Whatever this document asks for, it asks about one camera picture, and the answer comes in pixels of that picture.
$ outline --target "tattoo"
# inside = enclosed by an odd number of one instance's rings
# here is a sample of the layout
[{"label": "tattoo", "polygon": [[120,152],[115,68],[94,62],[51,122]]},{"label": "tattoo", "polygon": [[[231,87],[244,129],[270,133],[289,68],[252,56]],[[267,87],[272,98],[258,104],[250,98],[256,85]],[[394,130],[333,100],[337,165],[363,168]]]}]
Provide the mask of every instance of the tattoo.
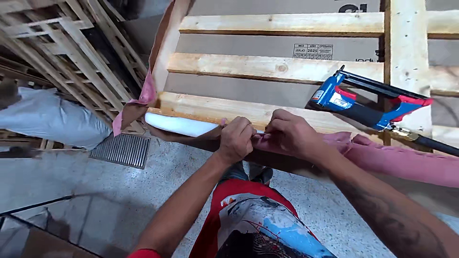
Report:
[{"label": "tattoo", "polygon": [[395,256],[448,257],[433,231],[422,222],[409,218],[389,198],[369,193],[343,180],[336,180],[336,185]]}]

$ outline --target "wood knot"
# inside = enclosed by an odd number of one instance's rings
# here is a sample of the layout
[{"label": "wood knot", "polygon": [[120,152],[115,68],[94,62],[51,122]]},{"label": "wood knot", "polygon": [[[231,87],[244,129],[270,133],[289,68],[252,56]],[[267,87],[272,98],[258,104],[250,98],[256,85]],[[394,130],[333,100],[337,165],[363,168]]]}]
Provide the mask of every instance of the wood knot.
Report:
[{"label": "wood knot", "polygon": [[276,70],[279,72],[285,72],[288,70],[288,67],[286,65],[276,65]]}]

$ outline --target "hand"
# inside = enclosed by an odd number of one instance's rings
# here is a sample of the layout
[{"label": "hand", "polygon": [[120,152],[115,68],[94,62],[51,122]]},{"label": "hand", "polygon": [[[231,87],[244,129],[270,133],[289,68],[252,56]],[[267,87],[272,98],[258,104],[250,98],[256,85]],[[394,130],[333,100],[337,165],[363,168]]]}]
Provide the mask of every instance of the hand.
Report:
[{"label": "hand", "polygon": [[225,165],[241,161],[253,151],[250,138],[257,133],[247,118],[236,117],[222,130],[220,148],[215,152]]},{"label": "hand", "polygon": [[300,159],[319,162],[329,146],[304,118],[286,110],[274,110],[264,138],[277,141],[282,150]]}]

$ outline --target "forearm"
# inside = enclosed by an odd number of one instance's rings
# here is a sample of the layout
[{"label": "forearm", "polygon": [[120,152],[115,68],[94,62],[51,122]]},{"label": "forearm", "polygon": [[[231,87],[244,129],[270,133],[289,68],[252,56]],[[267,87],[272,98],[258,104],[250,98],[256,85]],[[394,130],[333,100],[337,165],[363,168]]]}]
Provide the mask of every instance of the forearm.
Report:
[{"label": "forearm", "polygon": [[214,153],[159,208],[135,249],[154,249],[162,257],[170,257],[193,225],[227,167],[221,162],[219,154]]},{"label": "forearm", "polygon": [[459,253],[459,236],[425,208],[330,150],[318,165],[381,241],[398,257],[444,258]]}]

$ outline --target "wooden board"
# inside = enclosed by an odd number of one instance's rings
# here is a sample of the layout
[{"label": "wooden board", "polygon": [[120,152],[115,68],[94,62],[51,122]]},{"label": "wooden board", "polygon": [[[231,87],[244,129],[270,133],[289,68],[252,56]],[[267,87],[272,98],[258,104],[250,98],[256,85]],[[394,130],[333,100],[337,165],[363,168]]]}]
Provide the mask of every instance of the wooden board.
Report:
[{"label": "wooden board", "polygon": [[[268,56],[173,53],[169,59],[168,71],[172,73],[319,84],[324,82],[342,65],[346,65],[345,71],[347,72],[380,82],[384,81],[383,63]],[[434,94],[459,96],[459,67],[431,67],[428,73],[419,73],[419,78],[430,83]],[[397,86],[397,84],[405,85],[404,79],[394,81],[392,85]]]},{"label": "wooden board", "polygon": [[151,76],[154,80],[156,91],[163,91],[168,77],[167,66],[170,56],[175,52],[179,41],[179,27],[183,17],[186,16],[191,0],[174,0],[172,6],[166,10],[163,19],[167,19],[167,27],[159,28],[157,38],[161,40],[157,55],[150,60]]},{"label": "wooden board", "polygon": [[[429,72],[425,0],[386,1],[385,23],[385,82],[430,96],[431,81],[425,76]],[[431,107],[415,110],[396,124],[430,137]]]},{"label": "wooden board", "polygon": [[[459,10],[429,11],[431,39],[459,38]],[[384,34],[384,13],[187,16],[181,33],[372,37]]]},{"label": "wooden board", "polygon": [[343,120],[344,118],[335,116],[328,112],[176,94],[171,92],[161,92],[158,99],[160,101],[160,109],[163,110],[172,110],[179,113],[206,117],[207,119],[218,120],[227,118],[229,121],[233,120],[237,116],[242,116],[248,118],[259,130],[264,130],[266,125],[268,125],[274,110],[282,108],[297,116],[303,117],[320,133],[330,134],[340,131],[348,131],[354,134],[362,134],[370,137],[374,141],[381,142],[381,140],[378,139],[377,132],[368,130],[368,128],[358,123],[353,123],[355,126],[351,125],[350,123],[345,122]]}]

